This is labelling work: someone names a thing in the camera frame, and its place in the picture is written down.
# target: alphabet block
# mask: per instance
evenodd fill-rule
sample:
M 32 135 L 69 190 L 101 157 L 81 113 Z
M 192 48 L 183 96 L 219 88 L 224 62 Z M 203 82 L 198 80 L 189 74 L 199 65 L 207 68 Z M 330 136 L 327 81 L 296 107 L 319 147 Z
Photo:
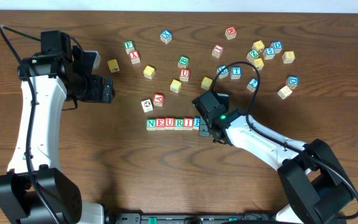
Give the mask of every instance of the alphabet block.
M 219 58 L 223 53 L 223 47 L 216 44 L 214 49 L 212 50 L 212 56 Z
M 153 98 L 154 106 L 162 106 L 163 103 L 164 103 L 164 95 L 158 93 L 154 94 L 154 98 Z
M 275 54 L 276 53 L 274 52 L 273 47 L 266 47 L 264 50 L 264 59 L 265 60 L 273 59 Z
M 165 118 L 165 130 L 175 129 L 175 118 Z
M 283 54 L 284 63 L 292 63 L 294 60 L 295 60 L 295 53 L 293 51 L 284 52 Z
M 236 35 L 237 35 L 237 31 L 236 31 L 236 28 L 234 27 L 229 27 L 226 29 L 224 35 L 226 36 L 226 38 L 228 40 L 231 40 L 233 38 L 236 38 Z
M 204 90 L 209 90 L 209 87 L 212 84 L 212 79 L 208 78 L 208 77 L 204 77 L 203 81 L 201 82 L 201 87 Z
M 133 52 L 135 50 L 135 45 L 133 41 L 127 41 L 124 43 L 124 47 L 125 47 L 125 51 L 127 52 L 127 54 Z
M 261 70 L 264 67 L 264 61 L 261 58 L 255 59 L 252 64 L 258 69 Z
M 276 54 L 278 54 L 278 53 L 280 53 L 281 50 L 283 49 L 283 44 L 281 43 L 281 41 L 274 41 L 274 42 L 270 45 L 270 47 L 273 47 L 274 52 L 275 52 Z
M 265 49 L 265 45 L 261 40 L 258 40 L 254 42 L 252 49 L 258 51 L 258 53 L 262 53 Z
M 298 77 L 290 75 L 285 83 L 290 89 L 294 90 L 298 86 Z
M 231 68 L 231 79 L 239 79 L 241 77 L 241 67 L 232 67 Z
M 256 50 L 251 50 L 247 54 L 247 60 L 252 63 L 255 59 L 259 58 L 259 53 Z
M 256 80 L 256 78 L 253 78 L 251 81 L 249 81 L 247 85 L 247 89 L 251 92 L 254 92 L 256 90 L 257 85 L 258 85 L 258 80 Z
M 283 87 L 280 91 L 278 91 L 278 95 L 281 97 L 281 99 L 287 98 L 289 95 L 291 95 L 292 90 L 289 89 L 288 86 Z
M 129 57 L 131 58 L 132 64 L 136 64 L 140 62 L 140 56 L 137 50 L 133 52 L 129 52 Z
M 107 64 L 109 65 L 109 69 L 111 73 L 119 71 L 119 67 L 116 59 L 108 61 Z
M 193 129 L 194 130 L 199 130 L 200 129 L 200 118 L 194 118 L 194 125 L 193 125 Z
M 157 118 L 155 120 L 155 129 L 156 130 L 165 130 L 165 118 Z
M 216 70 L 216 74 L 218 74 L 221 70 L 223 70 L 224 68 L 226 68 L 225 65 L 220 66 L 217 70 Z M 226 68 L 225 70 L 223 70 L 223 72 L 219 75 L 219 78 L 225 78 L 229 75 L 229 70 Z
M 146 120 L 146 129 L 148 131 L 155 131 L 155 119 Z
M 169 43 L 172 40 L 172 33 L 169 32 L 169 30 L 164 30 L 162 31 L 162 33 L 160 34 L 160 39 L 162 40 L 162 42 L 164 42 L 165 44 Z
M 187 66 L 189 65 L 189 58 L 185 57 L 185 56 L 180 56 L 179 61 L 178 61 L 178 67 L 179 68 L 187 68 Z
M 171 91 L 174 91 L 175 93 L 179 93 L 181 88 L 181 82 L 178 80 L 173 80 L 171 83 Z
M 184 129 L 185 120 L 183 118 L 175 118 L 175 130 Z
M 183 121 L 185 122 L 183 125 L 184 130 L 193 130 L 193 118 L 185 118 Z
M 155 68 L 151 67 L 150 65 L 146 66 L 143 71 L 144 77 L 152 79 L 155 75 Z
M 143 107 L 144 113 L 153 110 L 152 101 L 151 101 L 150 99 L 149 99 L 149 100 L 144 100 L 144 101 L 142 101 L 141 103 L 142 103 L 142 107 Z
M 189 69 L 181 69 L 180 70 L 180 81 L 188 82 L 190 78 L 190 70 Z

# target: white background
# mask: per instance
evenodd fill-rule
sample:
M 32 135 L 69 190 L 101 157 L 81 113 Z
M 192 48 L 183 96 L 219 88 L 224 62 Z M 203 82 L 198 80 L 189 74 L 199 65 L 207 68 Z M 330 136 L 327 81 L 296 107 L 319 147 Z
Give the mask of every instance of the white background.
M 358 13 L 358 0 L 0 0 L 0 9 Z

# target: wooden tabletop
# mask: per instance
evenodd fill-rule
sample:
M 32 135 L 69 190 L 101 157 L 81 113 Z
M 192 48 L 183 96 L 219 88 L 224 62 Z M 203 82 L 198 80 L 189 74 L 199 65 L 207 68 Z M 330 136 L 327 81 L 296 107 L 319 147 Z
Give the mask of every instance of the wooden tabletop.
M 64 111 L 59 154 L 63 173 L 82 197 L 104 203 L 114 212 L 234 213 L 277 212 L 287 198 L 277 173 L 251 153 L 213 144 L 197 131 L 146 131 L 145 120 L 194 117 L 191 100 L 204 93 L 204 77 L 218 66 L 245 60 L 256 40 L 281 40 L 296 59 L 283 64 L 282 53 L 265 61 L 251 114 L 278 133 L 305 142 L 319 138 L 333 149 L 358 190 L 358 15 L 163 12 L 0 11 L 0 24 L 39 37 L 45 30 L 66 32 L 85 50 L 99 51 L 95 74 L 113 77 L 116 97 L 110 105 L 80 103 Z M 227 40 L 225 28 L 238 34 Z M 172 31 L 169 44 L 160 40 Z M 39 42 L 8 34 L 23 57 L 40 51 Z M 123 43 L 133 40 L 141 62 L 131 64 Z M 222 45 L 220 59 L 211 56 Z M 170 83 L 179 78 L 180 55 L 190 58 L 190 81 L 179 94 Z M 117 59 L 120 71 L 110 73 L 107 61 Z M 156 68 L 152 80 L 146 65 Z M 14 152 L 22 110 L 18 64 L 0 36 L 0 175 Z M 289 75 L 300 84 L 286 100 L 277 91 Z M 228 93 L 232 107 L 247 108 L 255 77 L 243 67 L 240 80 L 218 80 L 216 90 Z M 140 102 L 163 93 L 165 103 L 144 113 Z M 357 210 L 352 202 L 343 211 Z M 0 209 L 0 223 L 6 223 Z M 358 219 L 349 223 L 358 223 Z

